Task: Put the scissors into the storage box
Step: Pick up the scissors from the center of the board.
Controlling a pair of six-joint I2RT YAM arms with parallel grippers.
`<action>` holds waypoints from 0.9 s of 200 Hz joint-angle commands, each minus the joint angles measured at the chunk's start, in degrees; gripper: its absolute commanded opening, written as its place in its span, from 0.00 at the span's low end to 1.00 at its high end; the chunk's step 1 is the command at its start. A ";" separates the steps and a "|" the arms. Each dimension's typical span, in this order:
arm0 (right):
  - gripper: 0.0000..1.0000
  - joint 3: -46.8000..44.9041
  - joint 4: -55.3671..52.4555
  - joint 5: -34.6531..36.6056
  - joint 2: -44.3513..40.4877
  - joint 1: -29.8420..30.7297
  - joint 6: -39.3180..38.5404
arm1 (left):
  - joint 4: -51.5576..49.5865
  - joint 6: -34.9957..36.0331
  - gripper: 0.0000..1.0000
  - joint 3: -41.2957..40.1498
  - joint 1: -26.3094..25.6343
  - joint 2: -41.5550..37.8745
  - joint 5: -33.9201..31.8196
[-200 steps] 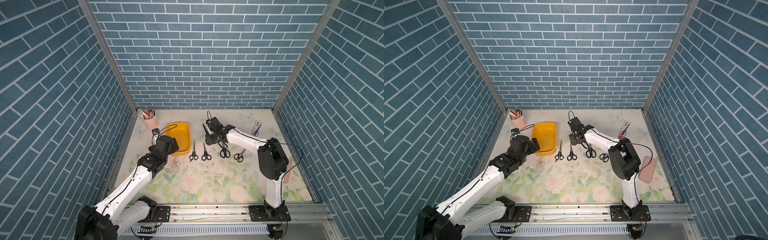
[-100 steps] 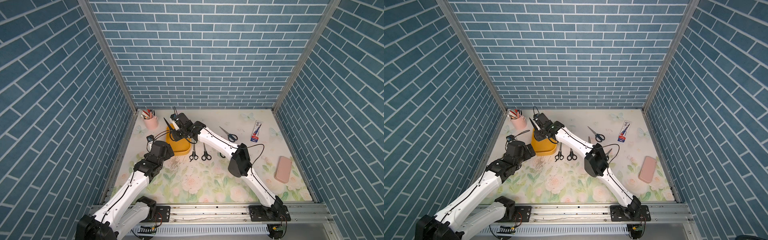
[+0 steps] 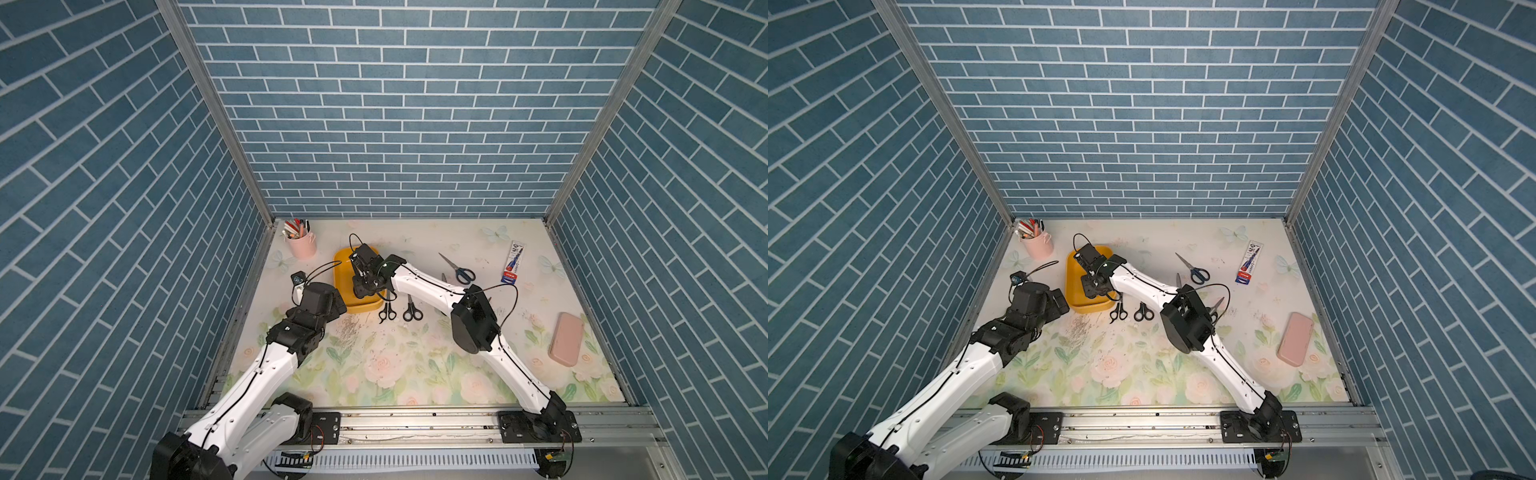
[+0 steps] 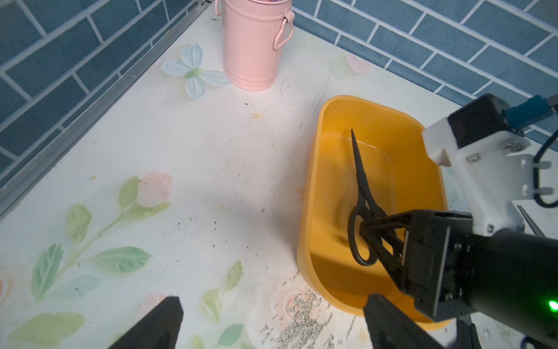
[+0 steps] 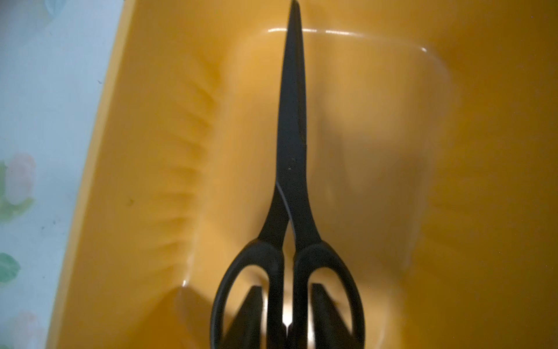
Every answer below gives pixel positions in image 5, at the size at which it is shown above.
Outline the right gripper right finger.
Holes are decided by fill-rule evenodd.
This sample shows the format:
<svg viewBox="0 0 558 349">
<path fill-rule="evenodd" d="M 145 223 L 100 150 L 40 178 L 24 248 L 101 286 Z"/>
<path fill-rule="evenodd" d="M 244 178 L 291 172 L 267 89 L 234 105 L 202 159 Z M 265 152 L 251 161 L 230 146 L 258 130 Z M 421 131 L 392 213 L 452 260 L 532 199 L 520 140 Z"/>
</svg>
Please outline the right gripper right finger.
<svg viewBox="0 0 558 349">
<path fill-rule="evenodd" d="M 317 349 L 359 348 L 322 284 L 311 286 L 311 307 Z"/>
</svg>

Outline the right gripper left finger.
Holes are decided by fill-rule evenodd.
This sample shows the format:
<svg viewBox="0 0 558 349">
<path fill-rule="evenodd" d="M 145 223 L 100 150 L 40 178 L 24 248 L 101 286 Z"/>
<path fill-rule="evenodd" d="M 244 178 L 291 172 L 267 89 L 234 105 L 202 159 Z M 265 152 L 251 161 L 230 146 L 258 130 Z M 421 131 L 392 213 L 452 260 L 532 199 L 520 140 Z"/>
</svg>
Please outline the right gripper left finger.
<svg viewBox="0 0 558 349">
<path fill-rule="evenodd" d="M 221 348 L 258 349 L 261 340 L 263 296 L 261 286 L 253 286 L 247 293 Z"/>
</svg>

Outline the large black scissors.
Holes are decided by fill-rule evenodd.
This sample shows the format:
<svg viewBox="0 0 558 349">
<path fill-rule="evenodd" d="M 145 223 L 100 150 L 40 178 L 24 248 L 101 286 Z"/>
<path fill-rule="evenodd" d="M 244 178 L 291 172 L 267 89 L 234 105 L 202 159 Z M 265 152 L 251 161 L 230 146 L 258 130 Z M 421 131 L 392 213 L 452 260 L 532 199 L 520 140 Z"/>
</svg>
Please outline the large black scissors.
<svg viewBox="0 0 558 349">
<path fill-rule="evenodd" d="M 307 106 L 305 55 L 300 6 L 292 1 L 280 85 L 276 181 L 270 209 L 257 238 L 232 261 L 218 287 L 210 321 L 210 345 L 221 348 L 225 306 L 239 274 L 249 266 L 265 271 L 260 347 L 306 348 L 314 332 L 311 275 L 332 270 L 350 306 L 351 335 L 363 348 L 366 323 L 362 300 L 348 267 L 322 240 L 312 216 L 307 189 Z"/>
</svg>

